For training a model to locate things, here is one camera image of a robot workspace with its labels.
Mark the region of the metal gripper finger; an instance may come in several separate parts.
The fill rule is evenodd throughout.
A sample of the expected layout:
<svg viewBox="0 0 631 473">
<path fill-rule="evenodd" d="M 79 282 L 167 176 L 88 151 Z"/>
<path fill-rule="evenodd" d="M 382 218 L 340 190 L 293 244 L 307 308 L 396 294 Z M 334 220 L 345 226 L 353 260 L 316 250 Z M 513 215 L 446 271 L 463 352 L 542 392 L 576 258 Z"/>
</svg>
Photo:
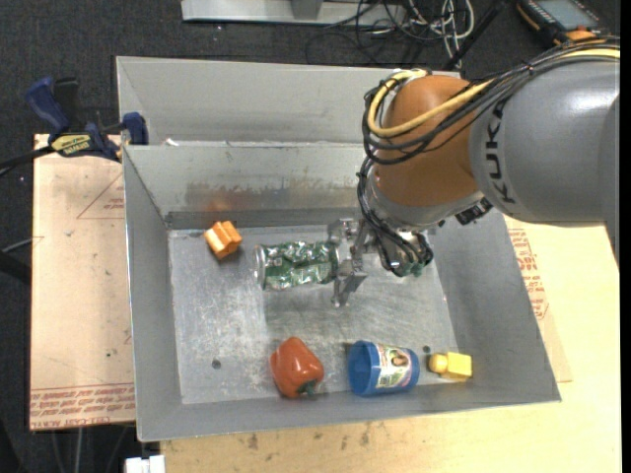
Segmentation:
<svg viewBox="0 0 631 473">
<path fill-rule="evenodd" d="M 365 279 L 368 273 L 364 270 L 361 260 L 348 259 L 343 261 L 334 279 L 332 303 L 335 307 L 348 305 L 348 301 Z"/>
<path fill-rule="evenodd" d="M 354 243 L 357 235 L 357 221 L 353 218 L 338 219 L 327 226 L 327 241 L 335 245 Z"/>
</svg>

